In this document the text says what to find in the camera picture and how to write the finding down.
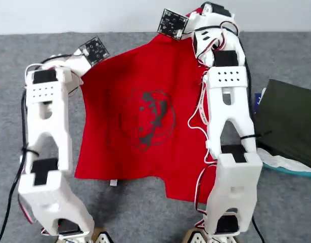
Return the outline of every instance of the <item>white plastic part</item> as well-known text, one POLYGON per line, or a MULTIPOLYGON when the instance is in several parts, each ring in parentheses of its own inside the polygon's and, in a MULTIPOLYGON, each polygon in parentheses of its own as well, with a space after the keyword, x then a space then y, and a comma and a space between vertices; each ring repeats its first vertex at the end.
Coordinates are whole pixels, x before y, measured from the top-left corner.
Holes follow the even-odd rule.
MULTIPOLYGON (((188 23, 185 29, 185 33, 194 31, 204 26, 219 26, 224 21, 230 21, 235 23, 234 14, 231 17, 227 17, 221 14, 210 12, 200 15, 197 12, 192 12, 189 16, 188 23)), ((185 35, 183 39, 190 37, 191 34, 185 35)))
POLYGON ((237 243, 233 237, 213 237, 207 243, 237 243))
POLYGON ((221 153, 220 136, 226 121, 231 121, 240 137, 254 135, 254 125, 248 110, 248 79, 245 68, 245 54, 236 33, 220 27, 224 21, 235 24, 234 14, 226 17, 212 12, 210 5, 205 5, 203 13, 190 14, 183 38, 192 37, 196 58, 209 70, 204 76, 206 85, 209 121, 207 125, 208 140, 206 147, 214 159, 217 159, 215 185, 207 200, 207 216, 204 226, 211 237, 219 237, 221 243, 235 242, 231 236, 248 229, 256 205, 256 187, 260 176, 262 161, 256 153, 255 138, 241 141, 246 150, 246 163, 236 163, 232 154, 221 153), (235 51, 238 66, 213 67, 214 53, 212 44, 223 43, 223 51, 235 51), (226 104, 223 94, 229 94, 231 103, 226 104), (214 235, 217 223, 223 215, 235 215, 239 231, 223 235, 214 235))
POLYGON ((69 135, 68 93, 69 89, 80 83, 80 74, 86 73, 91 66, 85 57, 54 59, 41 66, 41 69, 54 68, 56 82, 33 84, 33 74, 26 76, 26 105, 28 148, 41 152, 47 137, 52 137, 58 147, 58 170, 49 171, 46 184, 34 185, 35 174, 31 173, 33 161, 37 156, 26 154, 25 174, 21 175, 18 191, 30 205, 35 218, 50 235, 58 235, 60 240, 68 239, 76 243, 93 243, 91 236, 94 221, 82 201, 76 197, 66 176, 72 172, 72 141, 69 135), (77 224, 80 234, 60 235, 58 220, 66 219, 77 224))
MULTIPOLYGON (((242 49, 241 43, 238 37, 226 29, 220 28, 211 28, 211 29, 204 29, 202 31, 196 31, 192 35, 193 42, 196 39, 197 45, 193 45, 195 56, 198 57, 207 47, 208 45, 216 38, 217 41, 222 43, 223 38, 221 34, 224 34, 226 38, 226 44, 224 47, 224 51, 235 51, 237 54, 238 64, 239 66, 245 65, 245 54, 242 49)), ((214 65, 214 55, 211 49, 207 50, 204 54, 200 55, 200 60, 205 63, 208 67, 212 67, 214 65)))
POLYGON ((190 236, 188 239, 189 243, 237 243, 233 237, 226 236, 213 236, 213 238, 204 238, 200 232, 196 232, 190 236))
POLYGON ((212 67, 207 75, 209 89, 247 87, 247 74, 244 66, 212 67))
POLYGON ((207 216, 204 216, 209 235, 215 234, 221 216, 235 213, 228 213, 229 209, 237 209, 239 231, 226 236, 235 236, 248 229, 256 205, 262 161, 256 152, 245 153, 244 157, 246 163, 236 163, 230 153, 218 156, 215 185, 207 200, 207 216))
POLYGON ((96 243, 111 243, 106 234, 100 234, 96 240, 96 243))
POLYGON ((194 233, 191 240, 189 240, 190 243, 206 243, 206 240, 202 237, 201 233, 194 233))
POLYGON ((94 221, 75 196, 61 171, 49 171, 46 185, 34 186, 35 174, 23 174, 18 192, 31 205, 35 218, 50 235, 58 235, 58 219, 67 219, 83 231, 76 237, 93 233, 94 221))
MULTIPOLYGON (((207 133, 210 139, 210 154, 216 159, 221 153, 220 136, 226 121, 232 122, 240 137, 253 135, 254 124, 248 110, 245 67, 212 67, 207 75, 207 102, 210 117, 207 133), (230 105, 226 105, 223 101, 223 88, 229 88, 230 105)), ((242 145, 247 152, 256 152, 255 138, 243 139, 242 145)))
POLYGON ((118 180, 110 180, 110 186, 117 186, 118 180))

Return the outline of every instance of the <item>teal fabric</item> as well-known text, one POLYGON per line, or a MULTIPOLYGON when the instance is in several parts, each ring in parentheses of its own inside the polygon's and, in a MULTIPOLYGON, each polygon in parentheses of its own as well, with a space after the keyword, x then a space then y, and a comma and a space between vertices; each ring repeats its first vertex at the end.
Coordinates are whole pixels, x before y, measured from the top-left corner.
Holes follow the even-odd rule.
POLYGON ((269 165, 267 165, 267 164, 263 164, 263 167, 264 167, 264 168, 271 169, 271 170, 279 171, 279 172, 282 172, 282 173, 290 174, 290 175, 311 177, 311 172, 290 171, 290 170, 288 170, 288 169, 286 169, 286 168, 283 168, 283 167, 277 167, 277 168, 275 168, 275 167, 269 166, 269 165))

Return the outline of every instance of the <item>white wall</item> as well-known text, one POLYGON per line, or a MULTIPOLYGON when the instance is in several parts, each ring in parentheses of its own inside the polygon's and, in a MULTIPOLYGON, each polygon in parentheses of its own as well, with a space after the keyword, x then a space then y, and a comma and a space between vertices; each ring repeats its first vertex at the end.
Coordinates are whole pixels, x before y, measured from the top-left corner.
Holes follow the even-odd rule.
MULTIPOLYGON (((0 34, 156 31, 163 8, 205 0, 0 0, 0 34)), ((311 0, 213 0, 247 31, 311 31, 311 0)))

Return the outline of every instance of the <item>blue label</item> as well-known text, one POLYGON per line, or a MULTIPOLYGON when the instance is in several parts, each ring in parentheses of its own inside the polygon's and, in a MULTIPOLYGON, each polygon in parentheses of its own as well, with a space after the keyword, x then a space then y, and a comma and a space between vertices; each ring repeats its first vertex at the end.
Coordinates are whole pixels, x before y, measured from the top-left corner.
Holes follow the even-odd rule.
POLYGON ((255 93, 254 112, 258 110, 258 103, 261 100, 261 93, 255 93))

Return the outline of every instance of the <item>humanoid robot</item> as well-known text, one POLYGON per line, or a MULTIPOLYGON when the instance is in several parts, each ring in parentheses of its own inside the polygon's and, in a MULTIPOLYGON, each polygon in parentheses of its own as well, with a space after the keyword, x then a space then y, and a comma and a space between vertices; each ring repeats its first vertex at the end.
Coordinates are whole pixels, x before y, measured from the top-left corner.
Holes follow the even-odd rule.
MULTIPOLYGON (((196 224, 200 231, 188 242, 236 242, 234 236, 247 231, 253 215, 262 162, 256 153, 247 93, 249 76, 234 14, 210 2, 189 17, 165 9, 158 32, 178 41, 191 37, 195 57, 207 69, 197 110, 207 125, 204 145, 215 159, 208 166, 217 166, 216 180, 206 210, 199 210, 203 214, 196 224), (209 121, 201 105, 204 92, 209 121), (224 102, 224 94, 230 96, 230 104, 224 102), (227 120, 235 126, 242 145, 221 146, 227 120)), ((52 56, 25 71, 28 140, 21 157, 24 169, 18 192, 42 225, 42 233, 58 236, 59 241, 112 242, 105 232, 92 240, 93 218, 67 182, 72 172, 68 97, 82 83, 80 77, 108 56, 95 37, 72 55, 52 56), (58 158, 39 158, 47 137, 54 139, 58 158)))

